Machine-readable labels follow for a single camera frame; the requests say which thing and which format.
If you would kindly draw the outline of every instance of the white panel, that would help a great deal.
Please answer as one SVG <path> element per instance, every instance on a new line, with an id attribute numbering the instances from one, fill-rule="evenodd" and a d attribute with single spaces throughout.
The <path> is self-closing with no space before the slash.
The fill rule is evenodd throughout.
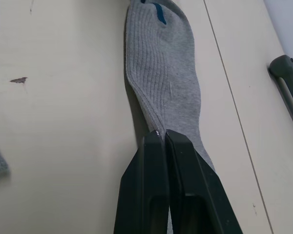
<path id="1" fill-rule="evenodd" d="M 262 0 L 207 7 L 274 233 L 293 234 L 293 121 L 267 72 L 283 50 Z"/>
<path id="2" fill-rule="evenodd" d="M 204 4 L 179 2 L 195 36 L 203 142 L 243 231 L 268 233 Z M 0 179 L 0 234 L 113 232 L 120 178 L 136 151 L 123 71 L 127 6 L 0 1 L 0 150 L 11 168 Z M 9 82 L 21 77 L 25 85 Z"/>

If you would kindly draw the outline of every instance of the brown spot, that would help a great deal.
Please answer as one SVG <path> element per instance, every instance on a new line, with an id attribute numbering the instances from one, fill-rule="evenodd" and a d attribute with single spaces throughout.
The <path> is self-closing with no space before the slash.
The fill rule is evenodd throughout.
<path id="1" fill-rule="evenodd" d="M 18 78 L 18 79 L 13 79 L 10 82 L 12 83 L 17 83 L 17 84 L 25 84 L 27 77 L 22 77 L 22 78 Z"/>

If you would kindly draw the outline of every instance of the panel seam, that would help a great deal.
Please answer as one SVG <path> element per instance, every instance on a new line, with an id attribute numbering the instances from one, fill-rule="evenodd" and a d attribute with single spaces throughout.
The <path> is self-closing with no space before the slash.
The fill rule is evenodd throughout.
<path id="1" fill-rule="evenodd" d="M 225 68 L 225 63 L 224 63 L 223 57 L 222 57 L 221 52 L 220 52 L 220 48 L 219 48 L 219 45 L 218 45 L 218 41 L 217 41 L 217 37 L 216 37 L 215 31 L 214 31 L 214 27 L 213 27 L 213 25 L 211 23 L 211 19 L 210 19 L 210 15 L 209 15 L 209 10 L 207 8 L 207 5 L 206 5 L 205 0 L 203 0 L 203 2 L 204 2 L 204 6 L 205 6 L 205 9 L 206 9 L 207 16 L 209 18 L 209 23 L 210 23 L 210 26 L 211 26 L 211 30 L 213 32 L 213 36 L 214 36 L 214 39 L 215 39 L 215 42 L 216 42 L 218 54 L 219 54 L 219 57 L 220 57 L 220 60 L 221 60 L 221 63 L 223 65 L 223 69 L 224 69 L 224 72 L 225 72 L 225 75 L 226 75 L 226 79 L 227 79 L 227 83 L 228 83 L 228 86 L 229 86 L 229 89 L 230 89 L 230 93 L 231 93 L 231 96 L 232 96 L 232 100 L 233 100 L 233 103 L 234 103 L 235 111 L 236 111 L 236 114 L 238 116 L 238 120 L 239 120 L 240 127 L 241 127 L 241 130 L 242 130 L 243 139 L 244 139 L 244 142 L 245 142 L 245 145 L 246 145 L 248 154 L 249 154 L 249 158 L 250 158 L 250 161 L 251 161 L 252 169 L 253 169 L 253 172 L 254 172 L 254 175 L 255 175 L 257 187 L 259 189 L 260 197 L 262 199 L 262 202 L 263 202 L 263 205 L 264 205 L 264 209 L 265 209 L 265 212 L 266 212 L 266 217 L 267 217 L 267 220 L 268 220 L 268 223 L 269 223 L 269 226 L 270 226 L 270 230 L 271 230 L 272 234 L 274 234 L 273 228 L 272 228 L 272 224 L 271 224 L 271 221 L 270 221 L 270 218 L 269 218 L 269 215 L 268 215 L 266 203 L 264 201 L 263 193 L 262 193 L 262 190 L 261 190 L 260 185 L 259 185 L 259 181 L 258 181 L 257 173 L 256 173 L 256 170 L 255 170 L 255 167 L 254 167 L 253 159 L 251 157 L 249 145 L 248 145 L 247 140 L 246 140 L 246 137 L 245 137 L 245 133 L 244 133 L 244 129 L 243 129 L 243 126 L 242 126 L 241 118 L 240 118 L 240 115 L 239 115 L 239 112 L 238 112 L 238 108 L 237 108 L 236 103 L 235 103 L 234 95 L 233 95 L 232 88 L 231 88 L 231 85 L 230 85 L 230 82 L 229 82 L 229 78 L 228 78 L 228 74 L 227 74 L 227 71 L 226 71 L 226 68 Z"/>

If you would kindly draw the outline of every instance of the wall stain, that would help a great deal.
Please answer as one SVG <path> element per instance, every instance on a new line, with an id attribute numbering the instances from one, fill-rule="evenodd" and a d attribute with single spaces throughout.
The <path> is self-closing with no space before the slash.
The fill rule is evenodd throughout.
<path id="1" fill-rule="evenodd" d="M 13 80 L 10 80 L 10 82 L 17 83 L 17 84 L 20 84 L 20 83 L 25 84 L 27 78 L 28 77 L 22 77 L 22 78 L 18 78 L 18 79 L 13 79 Z"/>
<path id="2" fill-rule="evenodd" d="M 255 204 L 253 203 L 253 208 L 254 208 L 254 211 L 255 211 L 255 215 L 257 216 L 257 212 L 256 212 L 256 208 L 255 208 Z"/>
<path id="3" fill-rule="evenodd" d="M 30 9 L 29 9 L 29 11 L 30 11 L 30 14 L 32 13 L 32 11 L 33 11 L 33 6 L 34 6 L 34 3 L 35 3 L 35 0 L 32 0 L 31 1 L 31 4 L 30 4 Z"/>

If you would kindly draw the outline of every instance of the blue stripe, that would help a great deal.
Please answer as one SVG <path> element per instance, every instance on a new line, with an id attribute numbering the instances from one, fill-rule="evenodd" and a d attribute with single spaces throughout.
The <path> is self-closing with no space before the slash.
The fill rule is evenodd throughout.
<path id="1" fill-rule="evenodd" d="M 156 10 L 157 10 L 157 18 L 160 22 L 162 22 L 163 24 L 166 24 L 166 20 L 164 18 L 164 12 L 163 12 L 163 9 L 162 9 L 162 6 L 160 4 L 157 4 L 157 3 L 153 3 L 156 7 Z"/>

